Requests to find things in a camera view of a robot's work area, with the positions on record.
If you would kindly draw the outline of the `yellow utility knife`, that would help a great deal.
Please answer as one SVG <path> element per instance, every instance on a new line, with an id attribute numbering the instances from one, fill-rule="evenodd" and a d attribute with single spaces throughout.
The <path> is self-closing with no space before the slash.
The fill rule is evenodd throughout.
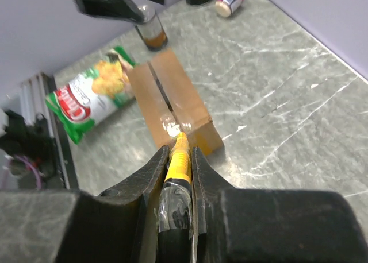
<path id="1" fill-rule="evenodd" d="M 156 262 L 190 262 L 193 237 L 191 155 L 187 135 L 178 134 L 159 197 Z"/>

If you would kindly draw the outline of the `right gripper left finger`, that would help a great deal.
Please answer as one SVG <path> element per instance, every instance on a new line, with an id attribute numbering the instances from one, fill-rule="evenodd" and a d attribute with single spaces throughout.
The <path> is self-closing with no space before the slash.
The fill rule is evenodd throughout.
<path id="1" fill-rule="evenodd" d="M 161 147 L 139 170 L 98 196 L 72 198 L 55 262 L 155 262 L 158 200 L 169 147 Z"/>

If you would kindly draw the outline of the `brown cardboard express box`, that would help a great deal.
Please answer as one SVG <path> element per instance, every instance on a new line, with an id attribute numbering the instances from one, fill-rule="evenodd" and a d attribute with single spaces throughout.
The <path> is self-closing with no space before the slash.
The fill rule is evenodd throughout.
<path id="1" fill-rule="evenodd" d="M 157 148 L 184 132 L 204 155 L 223 146 L 203 100 L 172 49 L 128 71 L 136 101 Z"/>

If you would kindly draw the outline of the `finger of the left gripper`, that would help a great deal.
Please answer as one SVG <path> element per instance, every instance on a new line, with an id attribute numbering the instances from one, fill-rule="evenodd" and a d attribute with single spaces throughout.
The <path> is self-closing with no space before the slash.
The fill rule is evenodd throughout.
<path id="1" fill-rule="evenodd" d="M 149 0 L 164 5 L 164 0 Z M 132 0 L 74 0 L 77 9 L 84 15 L 140 24 L 144 15 Z"/>

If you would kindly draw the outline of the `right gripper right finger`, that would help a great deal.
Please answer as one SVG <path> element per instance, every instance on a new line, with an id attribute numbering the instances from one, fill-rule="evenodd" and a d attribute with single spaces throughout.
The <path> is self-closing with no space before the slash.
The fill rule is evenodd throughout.
<path id="1" fill-rule="evenodd" d="M 332 191 L 241 189 L 192 151 L 197 262 L 366 262 L 350 204 Z"/>

